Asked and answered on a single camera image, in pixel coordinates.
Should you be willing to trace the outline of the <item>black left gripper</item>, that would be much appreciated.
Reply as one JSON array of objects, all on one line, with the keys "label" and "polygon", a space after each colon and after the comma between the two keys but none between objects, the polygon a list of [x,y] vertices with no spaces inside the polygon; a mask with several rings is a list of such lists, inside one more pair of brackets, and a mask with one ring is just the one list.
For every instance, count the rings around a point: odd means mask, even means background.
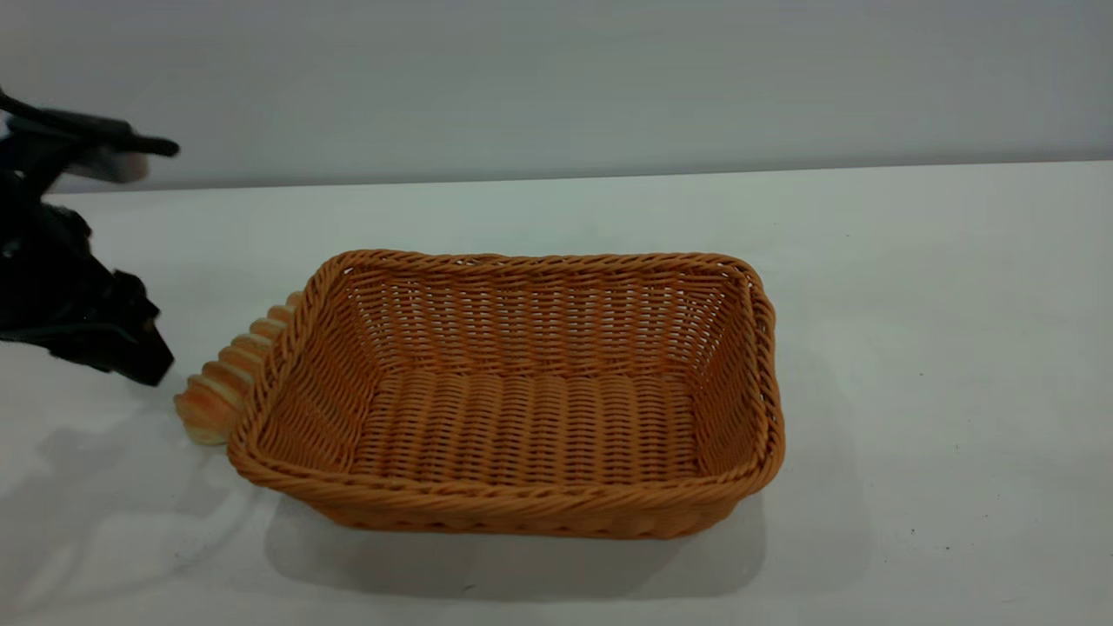
[{"label": "black left gripper", "polygon": [[162,312],[142,280],[95,257],[90,234],[75,211],[3,172],[3,341],[158,387],[174,364],[157,330]]}]

